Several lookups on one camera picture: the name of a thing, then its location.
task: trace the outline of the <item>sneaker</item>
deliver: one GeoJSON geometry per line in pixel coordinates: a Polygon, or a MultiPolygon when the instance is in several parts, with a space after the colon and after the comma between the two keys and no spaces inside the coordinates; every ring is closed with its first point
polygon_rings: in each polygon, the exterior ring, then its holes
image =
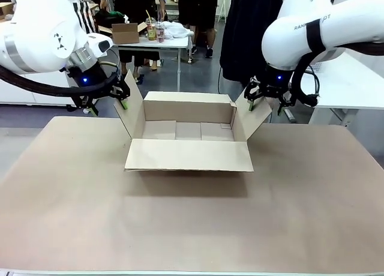
{"type": "Polygon", "coordinates": [[[205,58],[212,58],[214,56],[214,50],[212,48],[208,48],[205,53],[205,58]]]}

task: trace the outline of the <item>brown table surface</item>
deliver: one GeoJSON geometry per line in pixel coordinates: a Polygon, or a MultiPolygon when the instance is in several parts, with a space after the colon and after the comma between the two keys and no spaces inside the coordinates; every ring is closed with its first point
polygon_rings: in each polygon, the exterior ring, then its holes
{"type": "Polygon", "coordinates": [[[0,186],[0,267],[384,271],[384,173],[345,128],[264,124],[254,173],[125,172],[128,144],[53,119],[0,186]]]}

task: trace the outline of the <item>black velcro strap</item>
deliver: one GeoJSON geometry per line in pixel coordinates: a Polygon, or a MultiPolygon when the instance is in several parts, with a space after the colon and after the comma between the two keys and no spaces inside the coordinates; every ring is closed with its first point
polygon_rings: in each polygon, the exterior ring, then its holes
{"type": "Polygon", "coordinates": [[[320,19],[307,24],[307,41],[312,52],[319,53],[325,51],[322,36],[320,34],[320,19]]]}

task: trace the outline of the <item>white robotic arm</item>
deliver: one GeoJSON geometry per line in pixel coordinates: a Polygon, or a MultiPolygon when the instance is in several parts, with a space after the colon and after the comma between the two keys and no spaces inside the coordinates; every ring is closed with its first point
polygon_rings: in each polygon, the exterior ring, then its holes
{"type": "Polygon", "coordinates": [[[315,106],[318,95],[305,95],[300,82],[314,62],[340,56],[345,48],[384,55],[384,0],[284,0],[278,19],[266,30],[262,51],[267,61],[262,79],[252,79],[245,97],[279,98],[282,106],[296,100],[315,106]],[[290,91],[291,98],[283,94],[290,91]]]}
{"type": "Polygon", "coordinates": [[[13,19],[0,23],[0,79],[39,94],[71,97],[77,107],[94,109],[95,98],[129,96],[117,65],[107,77],[98,61],[106,56],[112,40],[87,35],[68,0],[16,1],[13,19]],[[59,88],[17,75],[51,71],[68,73],[79,87],[59,88]]]}

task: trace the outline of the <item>small cardboard box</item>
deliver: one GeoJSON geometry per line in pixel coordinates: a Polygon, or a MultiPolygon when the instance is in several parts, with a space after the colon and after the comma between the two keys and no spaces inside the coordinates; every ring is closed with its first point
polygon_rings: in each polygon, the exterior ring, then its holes
{"type": "Polygon", "coordinates": [[[0,2],[0,20],[5,18],[5,15],[13,14],[13,3],[0,2]]]}
{"type": "Polygon", "coordinates": [[[252,172],[247,140],[272,112],[264,98],[252,112],[240,95],[149,92],[143,100],[132,74],[127,110],[115,103],[132,141],[127,170],[252,172]]]}
{"type": "Polygon", "coordinates": [[[145,23],[112,24],[112,38],[115,44],[133,44],[139,42],[139,32],[146,28],[145,23]]]}

